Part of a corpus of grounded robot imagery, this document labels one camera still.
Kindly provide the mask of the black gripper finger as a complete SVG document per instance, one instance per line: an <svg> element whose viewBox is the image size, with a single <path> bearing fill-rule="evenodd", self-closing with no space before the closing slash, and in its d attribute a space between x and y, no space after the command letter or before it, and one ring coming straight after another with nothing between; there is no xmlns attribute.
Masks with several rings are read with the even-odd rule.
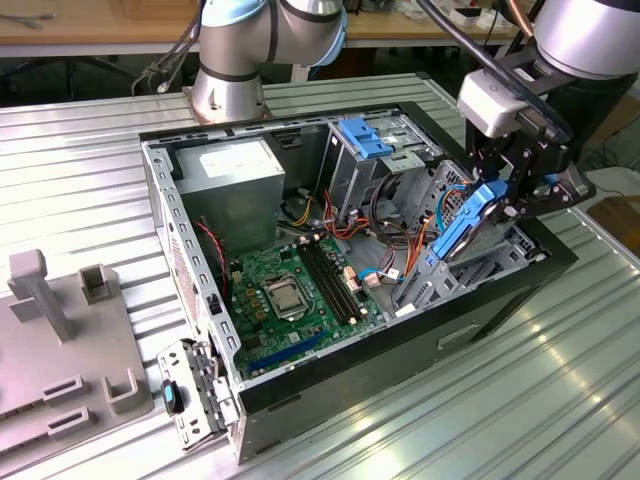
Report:
<svg viewBox="0 0 640 480"><path fill-rule="evenodd" d="M595 195L595 186L575 169L533 175L513 169L494 185L494 219L516 220L565 210Z"/></svg>
<svg viewBox="0 0 640 480"><path fill-rule="evenodd" d="M478 179L482 183L504 181L504 199L515 200L527 173L531 152L516 137L473 137L470 148Z"/></svg>

